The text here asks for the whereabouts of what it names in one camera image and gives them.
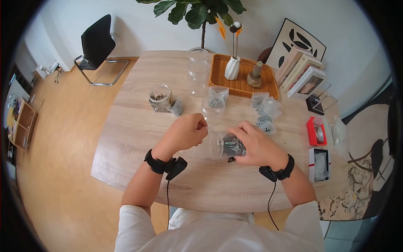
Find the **wicker tray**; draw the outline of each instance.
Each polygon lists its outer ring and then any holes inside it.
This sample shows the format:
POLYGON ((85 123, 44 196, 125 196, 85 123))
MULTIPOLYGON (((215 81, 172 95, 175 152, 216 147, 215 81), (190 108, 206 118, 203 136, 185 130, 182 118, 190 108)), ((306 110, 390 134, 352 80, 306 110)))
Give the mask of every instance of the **wicker tray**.
POLYGON ((241 59, 238 77, 233 80, 227 80, 224 77, 225 67, 230 59, 229 55, 214 54, 210 73, 210 86, 223 86, 229 88, 229 94, 251 98, 255 92, 269 92, 274 99, 278 98, 278 90, 273 70, 266 64, 263 64, 262 86, 255 88, 249 86, 246 78, 253 71, 256 61, 241 59))

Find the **red box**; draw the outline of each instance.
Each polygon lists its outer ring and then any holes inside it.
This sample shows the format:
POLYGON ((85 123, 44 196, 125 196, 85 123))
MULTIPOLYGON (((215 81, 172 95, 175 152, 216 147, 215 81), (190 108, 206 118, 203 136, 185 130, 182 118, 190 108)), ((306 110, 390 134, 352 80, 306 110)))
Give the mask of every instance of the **red box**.
POLYGON ((323 131, 323 143, 321 143, 321 144, 318 143, 318 141, 316 139, 314 118, 315 117, 311 117, 311 119, 309 119, 309 121, 306 123, 306 128, 308 129, 309 144, 311 146, 327 145, 325 127, 323 126, 323 124, 321 125, 322 131, 323 131))

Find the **cactus figurine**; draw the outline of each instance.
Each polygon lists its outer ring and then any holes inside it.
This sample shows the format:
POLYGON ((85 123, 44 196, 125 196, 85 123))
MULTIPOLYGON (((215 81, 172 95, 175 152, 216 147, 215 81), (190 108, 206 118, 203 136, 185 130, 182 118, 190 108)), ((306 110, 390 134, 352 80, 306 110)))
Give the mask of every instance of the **cactus figurine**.
POLYGON ((251 87, 261 87, 262 86, 262 79, 260 77, 260 72, 262 71, 263 63, 259 61, 253 67, 253 71, 250 72, 247 76, 247 81, 249 86, 251 87))
POLYGON ((262 66, 263 66, 263 63, 261 61, 256 63, 256 65, 253 67, 253 77, 255 77, 255 78, 260 77, 260 72, 262 71, 262 66))

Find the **wooden shelf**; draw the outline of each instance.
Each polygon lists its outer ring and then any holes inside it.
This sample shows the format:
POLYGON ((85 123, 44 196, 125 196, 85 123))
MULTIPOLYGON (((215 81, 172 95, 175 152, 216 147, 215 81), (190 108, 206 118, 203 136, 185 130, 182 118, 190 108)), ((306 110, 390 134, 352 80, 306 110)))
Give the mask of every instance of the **wooden shelf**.
POLYGON ((13 144, 25 150, 31 141, 33 127, 35 126, 38 113, 25 101, 22 101, 13 134, 13 144))

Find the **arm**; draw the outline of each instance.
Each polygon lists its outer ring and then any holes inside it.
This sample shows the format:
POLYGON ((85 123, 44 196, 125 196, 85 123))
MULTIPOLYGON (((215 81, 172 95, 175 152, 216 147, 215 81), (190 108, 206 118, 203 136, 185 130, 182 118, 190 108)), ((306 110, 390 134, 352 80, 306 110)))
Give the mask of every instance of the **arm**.
MULTIPOLYGON (((177 151, 197 146, 207 134, 207 123, 200 113, 181 116, 157 143, 151 155, 154 159, 168 162, 177 151)), ((139 206, 151 216, 151 205, 161 179, 162 174, 153 172, 148 163, 143 162, 123 193, 122 206, 139 206)))
MULTIPOLYGON (((236 135, 246 148, 246 156, 235 157, 237 163, 256 166, 268 165, 273 171, 279 171, 287 166, 287 152, 250 122, 241 122, 238 127, 229 128, 228 131, 236 135)), ((293 207, 316 200, 312 184, 297 165, 294 165, 290 177, 281 180, 281 183, 293 207)))

